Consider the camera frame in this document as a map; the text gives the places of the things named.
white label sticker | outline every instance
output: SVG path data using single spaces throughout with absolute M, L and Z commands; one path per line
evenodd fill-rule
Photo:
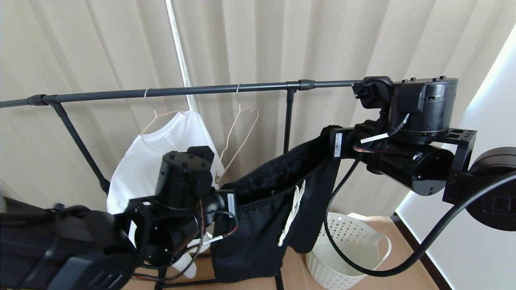
M 342 133 L 335 134 L 335 151 L 333 152 L 333 157 L 337 158 L 341 156 L 341 146 L 342 146 Z
M 171 145 L 175 145 L 178 141 L 177 139 L 174 138 L 174 136 L 172 136 L 171 134 L 167 134 L 165 135 L 165 139 L 167 139 L 167 141 L 171 144 Z
M 230 213 L 236 215 L 235 213 L 235 196 L 234 194 L 228 194 L 228 210 Z

plastic basket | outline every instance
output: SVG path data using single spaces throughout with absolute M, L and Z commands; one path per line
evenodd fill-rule
M 391 240 L 358 219 L 329 213 L 328 227 L 338 248 L 364 268 L 376 269 L 391 253 Z M 387 253 L 380 256 L 378 242 L 383 238 L 387 240 L 389 247 Z M 331 246 L 324 226 L 306 260 L 308 271 L 315 281 L 329 290 L 349 289 L 366 276 L 342 260 Z

robotic arm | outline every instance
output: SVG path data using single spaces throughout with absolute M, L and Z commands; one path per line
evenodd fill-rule
M 476 132 L 449 127 L 457 82 L 441 76 L 394 83 L 381 76 L 354 84 L 357 99 L 367 109 L 380 109 L 380 117 L 333 129 L 332 158 L 355 160 L 333 197 L 363 162 L 371 173 L 385 174 L 419 195 L 444 189 L 443 201 L 455 205 L 407 261 L 388 271 L 361 268 L 330 239 L 355 269 L 381 277 L 403 271 L 464 208 L 489 227 L 516 230 L 516 148 L 490 150 L 469 167 Z M 454 144 L 456 152 L 433 142 Z M 236 228 L 236 196 L 211 188 L 212 161 L 208 147 L 165 154 L 156 196 L 130 200 L 120 215 L 62 205 L 31 214 L 1 214 L 0 287 L 120 289 L 137 267 L 170 266 L 221 215 L 231 216 Z M 126 234 L 131 221 L 137 225 L 136 247 Z M 196 246 L 197 254 L 201 244 Z

white wall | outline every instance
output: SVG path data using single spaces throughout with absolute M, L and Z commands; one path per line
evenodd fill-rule
M 472 160 L 492 148 L 516 147 L 515 30 L 458 125 L 478 131 Z M 432 197 L 411 192 L 397 210 L 420 242 L 451 207 L 441 199 L 442 192 Z M 488 228 L 464 211 L 427 253 L 455 289 L 514 289 L 515 245 L 516 232 Z

basket handle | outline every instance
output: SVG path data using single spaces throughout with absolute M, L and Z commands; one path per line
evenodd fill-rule
M 385 261 L 385 259 L 387 259 L 387 257 L 389 256 L 389 254 L 391 254 L 391 250 L 392 250 L 392 243 L 391 243 L 391 239 L 389 239 L 389 237 L 387 236 L 383 236 L 386 240 L 387 240 L 387 244 L 389 244 L 389 247 L 387 248 L 387 252 L 385 253 L 385 255 L 383 256 L 382 258 L 382 261 L 380 262 L 383 263 L 383 261 Z

